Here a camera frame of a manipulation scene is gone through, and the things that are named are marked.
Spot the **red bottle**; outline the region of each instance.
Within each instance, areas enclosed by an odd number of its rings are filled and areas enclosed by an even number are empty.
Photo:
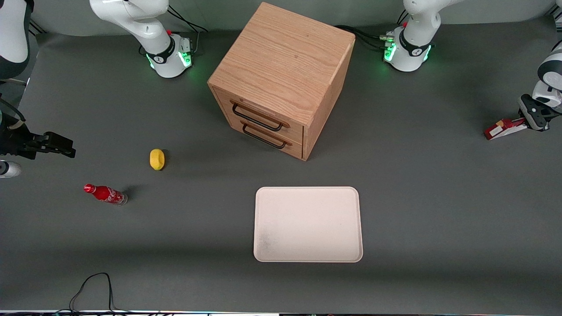
[[[115,205],[123,205],[127,203],[127,195],[110,187],[99,186],[96,187],[92,184],[84,186],[84,192],[90,193],[102,202],[107,202]]]

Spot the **wooden drawer unit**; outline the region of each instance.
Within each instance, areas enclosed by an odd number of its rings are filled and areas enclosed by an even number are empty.
[[[267,109],[260,109],[243,98],[214,88],[215,96],[227,116],[228,121],[245,120],[253,125],[260,126],[274,134],[281,135],[298,143],[302,143],[303,127],[289,118],[279,116]]]
[[[251,122],[244,120],[235,120],[230,123],[230,126],[255,140],[266,143],[273,148],[277,148],[282,152],[285,152],[293,157],[300,158],[302,156],[302,144],[286,139],[276,135],[275,133],[263,129]]]
[[[207,83],[233,129],[307,160],[354,43],[349,32],[263,2]]]

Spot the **gray wall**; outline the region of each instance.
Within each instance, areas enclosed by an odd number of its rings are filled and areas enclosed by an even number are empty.
[[[208,29],[242,29],[261,0],[170,0],[187,20]],[[395,22],[402,0],[268,0],[269,3],[328,24],[352,26]],[[442,11],[445,24],[513,22],[543,15],[554,0],[466,0]],[[35,0],[33,18],[43,28],[68,35],[126,34],[98,19],[88,0]],[[170,15],[159,17],[164,26],[187,30]]]

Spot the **bottle label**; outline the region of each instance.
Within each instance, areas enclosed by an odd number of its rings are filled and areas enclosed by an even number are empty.
[[[119,191],[115,191],[112,188],[107,188],[109,190],[109,196],[104,200],[104,202],[112,204],[121,204],[123,202],[123,194]]]

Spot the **drawer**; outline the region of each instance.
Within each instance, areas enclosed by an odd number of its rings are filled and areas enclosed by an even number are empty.
[[[280,118],[276,113],[264,113],[257,110],[256,106],[250,105],[248,101],[222,89],[215,88],[215,93],[229,122],[244,119],[254,126],[262,127],[270,134],[278,134],[286,139],[302,143],[302,125],[287,118]]]
[[[241,120],[231,121],[233,129],[246,134],[258,141],[278,149],[295,158],[302,159],[302,144],[282,139],[274,133]]]

